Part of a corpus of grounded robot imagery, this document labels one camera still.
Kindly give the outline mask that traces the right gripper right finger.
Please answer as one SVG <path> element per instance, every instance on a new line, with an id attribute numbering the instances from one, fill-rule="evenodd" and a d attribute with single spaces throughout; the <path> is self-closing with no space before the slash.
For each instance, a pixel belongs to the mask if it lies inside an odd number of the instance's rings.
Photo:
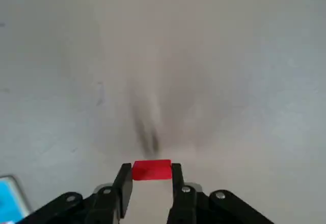
<path id="1" fill-rule="evenodd" d="M 184 182 L 181 164 L 171 165 L 173 205 L 167 223 L 273 224 L 273 222 L 224 189 L 206 195 Z"/>

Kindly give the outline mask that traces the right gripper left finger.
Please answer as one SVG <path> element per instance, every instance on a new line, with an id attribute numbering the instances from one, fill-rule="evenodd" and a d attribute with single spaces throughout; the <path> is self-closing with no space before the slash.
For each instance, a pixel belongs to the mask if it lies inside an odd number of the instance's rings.
<path id="1" fill-rule="evenodd" d="M 87 198 L 66 192 L 31 213 L 22 223 L 119 223 L 132 193 L 132 164 L 124 163 L 110 186 Z"/>

